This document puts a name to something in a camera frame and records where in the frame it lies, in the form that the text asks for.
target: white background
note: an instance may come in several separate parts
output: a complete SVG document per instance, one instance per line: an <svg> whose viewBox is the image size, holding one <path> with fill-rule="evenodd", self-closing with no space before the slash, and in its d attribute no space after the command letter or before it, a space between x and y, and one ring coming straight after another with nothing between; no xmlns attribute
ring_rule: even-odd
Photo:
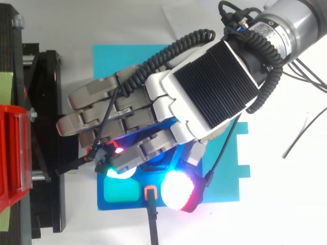
<svg viewBox="0 0 327 245"><path fill-rule="evenodd" d="M56 50L62 56L65 100L92 78L94 43L170 43L183 28L188 32L192 26L197 29L200 21L212 23L213 19L217 20L215 28L222 31L218 1L214 0L201 1L208 15L187 22L183 20L194 10L191 5L179 16L170 12L172 26L162 8L170 9L175 0L6 2L25 17L24 42L39 42L42 51ZM241 8L266 3L232 2ZM326 44L327 39L322 39L301 56L325 81ZM286 160L281 158L305 118L312 119L324 107L327 95L283 76L264 109L242 118L249 122L249 135L238 137L239 164L251 166L251 178L240 180L241 201L203 204L192 214L159 208L160 244L327 244L327 114L307 131ZM69 112L67 104L63 111ZM150 244L145 209L97 211L93 170L93 166L83 166L65 175L67 226L61 234L42 229L42 238L33 244Z"/></svg>

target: gray cylindrical motor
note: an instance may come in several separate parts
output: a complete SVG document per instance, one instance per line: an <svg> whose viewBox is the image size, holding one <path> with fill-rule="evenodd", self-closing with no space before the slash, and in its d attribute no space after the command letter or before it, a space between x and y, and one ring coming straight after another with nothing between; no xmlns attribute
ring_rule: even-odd
<svg viewBox="0 0 327 245"><path fill-rule="evenodd" d="M327 0L278 0L250 29L265 36L287 64L327 34Z"/></svg>

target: label sticker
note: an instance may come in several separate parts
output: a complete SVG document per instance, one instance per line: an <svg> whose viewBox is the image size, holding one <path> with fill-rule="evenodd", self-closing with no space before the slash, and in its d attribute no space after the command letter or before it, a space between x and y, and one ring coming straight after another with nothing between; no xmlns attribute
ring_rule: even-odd
<svg viewBox="0 0 327 245"><path fill-rule="evenodd" d="M250 30L254 30L267 38L275 46L283 59L292 53L291 41L287 33L273 21L268 20L267 23L258 22Z"/></svg>

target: led light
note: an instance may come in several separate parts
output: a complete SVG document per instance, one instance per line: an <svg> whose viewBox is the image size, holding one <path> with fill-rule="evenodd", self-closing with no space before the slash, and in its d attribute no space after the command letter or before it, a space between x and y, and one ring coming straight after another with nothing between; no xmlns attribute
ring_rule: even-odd
<svg viewBox="0 0 327 245"><path fill-rule="evenodd" d="M113 179L121 179L121 180L126 180L128 178L131 178L133 176L133 174L136 171L136 167L122 173L122 174L117 174L117 172L115 170L113 170L112 168L108 169L107 172L107 176Z"/></svg>
<svg viewBox="0 0 327 245"><path fill-rule="evenodd" d="M116 154L119 154L120 152L122 152L124 149L123 148L116 148L116 150L114 151Z"/></svg>
<svg viewBox="0 0 327 245"><path fill-rule="evenodd" d="M167 207L180 210L194 190L192 180L183 172L169 171L161 184L161 197Z"/></svg>

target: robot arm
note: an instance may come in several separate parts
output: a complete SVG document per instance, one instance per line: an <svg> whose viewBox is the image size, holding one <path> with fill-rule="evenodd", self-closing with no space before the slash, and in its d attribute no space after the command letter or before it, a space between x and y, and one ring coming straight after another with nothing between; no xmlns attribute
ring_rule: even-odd
<svg viewBox="0 0 327 245"><path fill-rule="evenodd" d="M58 121L59 134L79 134L82 147L89 148L94 141L101 145L175 118L169 128L114 156L111 164L122 173L186 144L180 163L194 170L207 141L242 112L256 112L278 84L283 66L327 34L326 0L278 0L255 19L249 17L252 8L232 14L224 5L233 6L219 4L226 25L222 40L199 30L139 66L78 89L69 96L75 112ZM193 47L175 67L167 65ZM116 98L112 92L118 88Z"/></svg>

